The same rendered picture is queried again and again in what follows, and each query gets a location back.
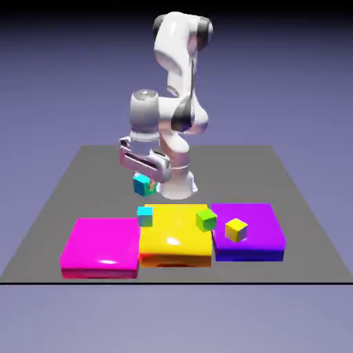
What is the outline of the large purple box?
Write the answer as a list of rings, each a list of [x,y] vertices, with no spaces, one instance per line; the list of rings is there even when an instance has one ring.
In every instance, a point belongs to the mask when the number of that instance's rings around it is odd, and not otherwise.
[[[269,203],[213,203],[217,215],[212,231],[217,261],[282,261],[286,239]],[[225,236],[225,225],[232,219],[247,223],[246,237],[234,242]]]

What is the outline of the small cyan cube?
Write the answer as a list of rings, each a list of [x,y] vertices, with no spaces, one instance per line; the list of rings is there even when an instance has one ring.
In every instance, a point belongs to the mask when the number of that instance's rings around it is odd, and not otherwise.
[[[137,208],[137,218],[138,218],[139,227],[152,227],[153,207],[139,206]]]
[[[157,192],[158,183],[153,181],[151,178],[138,172],[134,173],[133,176],[133,188],[134,192],[140,196],[147,197]]]

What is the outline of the large magenta box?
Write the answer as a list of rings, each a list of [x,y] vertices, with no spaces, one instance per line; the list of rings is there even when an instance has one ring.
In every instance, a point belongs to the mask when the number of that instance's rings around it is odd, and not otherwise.
[[[140,227],[136,218],[78,218],[60,257],[65,279],[135,279]]]

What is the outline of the large yellow box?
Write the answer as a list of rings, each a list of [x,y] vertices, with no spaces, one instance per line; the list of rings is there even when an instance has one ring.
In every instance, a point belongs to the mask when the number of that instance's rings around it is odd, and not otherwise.
[[[196,225],[206,204],[151,204],[152,226],[142,227],[139,262],[143,268],[208,268],[212,263],[212,233]]]

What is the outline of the small green cube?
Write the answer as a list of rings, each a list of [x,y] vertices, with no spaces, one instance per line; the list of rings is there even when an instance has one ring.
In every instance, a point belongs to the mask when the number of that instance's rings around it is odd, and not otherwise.
[[[206,208],[196,213],[196,225],[202,232],[213,231],[216,227],[217,215]]]

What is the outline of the small yellow cube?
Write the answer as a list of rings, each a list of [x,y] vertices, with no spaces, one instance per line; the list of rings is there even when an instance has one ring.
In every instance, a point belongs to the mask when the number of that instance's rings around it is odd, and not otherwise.
[[[225,224],[225,237],[238,243],[246,238],[247,230],[247,223],[235,218]]]

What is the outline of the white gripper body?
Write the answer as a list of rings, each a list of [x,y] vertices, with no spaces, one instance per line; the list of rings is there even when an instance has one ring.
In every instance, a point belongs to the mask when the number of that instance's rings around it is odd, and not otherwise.
[[[129,147],[119,148],[120,164],[133,171],[143,174],[153,181],[165,183],[170,180],[170,159],[160,152],[151,150],[148,155],[134,154]]]

